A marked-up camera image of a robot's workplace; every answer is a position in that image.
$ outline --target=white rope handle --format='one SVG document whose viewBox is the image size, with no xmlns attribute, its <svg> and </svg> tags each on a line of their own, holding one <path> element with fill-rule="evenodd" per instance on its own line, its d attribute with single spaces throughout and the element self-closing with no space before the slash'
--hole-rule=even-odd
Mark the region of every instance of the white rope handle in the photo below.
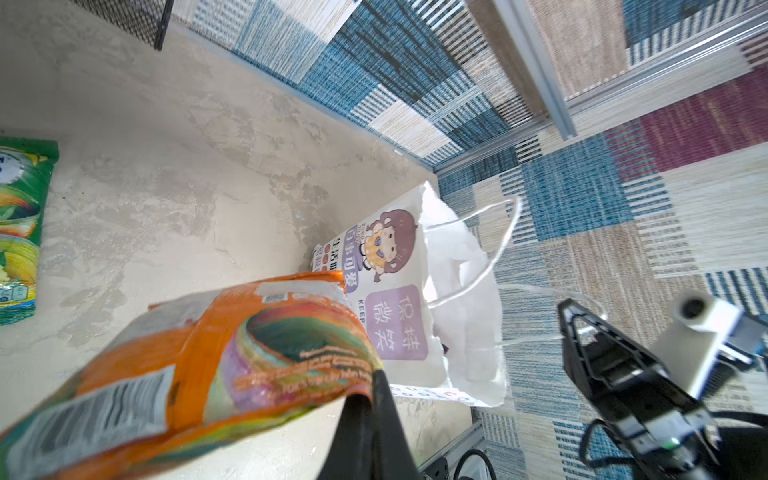
<svg viewBox="0 0 768 480">
<path fill-rule="evenodd" d="M 483 279 L 486 278 L 488 274 L 493 271 L 494 265 L 498 262 L 498 259 L 502 257 L 502 254 L 504 253 L 504 249 L 507 247 L 509 240 L 512 238 L 512 232 L 515 231 L 515 227 L 517 226 L 518 221 L 520 220 L 520 215 L 523 211 L 523 200 L 517 195 L 512 195 L 511 197 L 505 200 L 494 202 L 493 204 L 489 204 L 484 206 L 483 208 L 479 208 L 474 212 L 468 215 L 465 215 L 464 217 L 461 217 L 457 220 L 451 220 L 450 222 L 438 223 L 436 225 L 430 225 L 429 227 L 424 227 L 425 232 L 437 230 L 443 227 L 447 227 L 448 225 L 453 225 L 454 223 L 463 222 L 464 220 L 467 220 L 476 215 L 479 215 L 493 207 L 497 207 L 498 205 L 507 205 L 512 203 L 514 203 L 514 205 L 512 206 L 512 220 L 511 222 L 509 222 L 509 227 L 507 227 L 507 231 L 504 232 L 504 236 L 502 237 L 502 244 L 498 246 L 498 249 L 496 250 L 496 254 L 493 256 L 493 258 L 491 258 L 491 261 L 488 262 L 488 265 L 485 266 L 484 270 L 480 272 L 472 280 L 472 282 L 466 284 L 465 286 L 456 290 L 455 292 L 449 293 L 448 295 L 445 295 L 445 296 L 441 296 L 438 299 L 435 299 L 432 302 L 427 303 L 427 307 L 429 307 L 430 309 L 433 309 L 443 305 L 444 303 L 450 302 L 453 299 L 459 298 L 460 296 L 467 293 L 469 290 L 472 290 L 477 285 L 479 285 L 480 282 L 483 281 Z"/>
</svg>

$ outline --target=black mesh basket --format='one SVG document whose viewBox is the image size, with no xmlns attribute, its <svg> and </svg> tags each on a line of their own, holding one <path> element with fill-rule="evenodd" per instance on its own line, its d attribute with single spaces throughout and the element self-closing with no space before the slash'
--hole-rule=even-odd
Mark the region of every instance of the black mesh basket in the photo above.
<svg viewBox="0 0 768 480">
<path fill-rule="evenodd" d="M 72 0 L 77 5 L 163 49 L 174 0 Z"/>
</svg>

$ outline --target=orange packaging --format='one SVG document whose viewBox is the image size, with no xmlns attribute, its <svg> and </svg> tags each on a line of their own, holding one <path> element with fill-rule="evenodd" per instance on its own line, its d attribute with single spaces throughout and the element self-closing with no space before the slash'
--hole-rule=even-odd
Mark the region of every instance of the orange packaging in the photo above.
<svg viewBox="0 0 768 480">
<path fill-rule="evenodd" d="M 0 479 L 134 478 L 341 396 L 381 360 L 343 273 L 284 276 L 150 308 L 0 436 Z"/>
</svg>

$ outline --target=shopping bag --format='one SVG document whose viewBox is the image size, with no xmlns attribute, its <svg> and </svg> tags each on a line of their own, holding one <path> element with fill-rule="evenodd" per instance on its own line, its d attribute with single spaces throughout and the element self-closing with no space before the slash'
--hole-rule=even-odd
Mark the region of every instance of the shopping bag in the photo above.
<svg viewBox="0 0 768 480">
<path fill-rule="evenodd" d="M 463 220 L 500 205 L 511 205 L 510 225 L 489 260 Z M 313 271 L 344 272 L 394 396 L 503 403 L 502 304 L 492 267 L 520 210 L 521 200 L 509 197 L 459 219 L 425 182 L 315 248 Z"/>
</svg>

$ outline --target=cartoon character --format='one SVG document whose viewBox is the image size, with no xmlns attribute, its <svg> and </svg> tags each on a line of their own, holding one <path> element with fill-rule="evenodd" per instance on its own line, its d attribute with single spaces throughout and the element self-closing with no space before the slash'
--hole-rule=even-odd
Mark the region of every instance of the cartoon character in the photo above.
<svg viewBox="0 0 768 480">
<path fill-rule="evenodd" d="M 411 258 L 416 242 L 417 225 L 406 210 L 392 210 L 366 229 L 366 239 L 360 244 L 360 253 L 366 258 L 366 270 L 375 270 L 374 282 L 381 281 L 382 273 L 400 271 Z"/>
</svg>

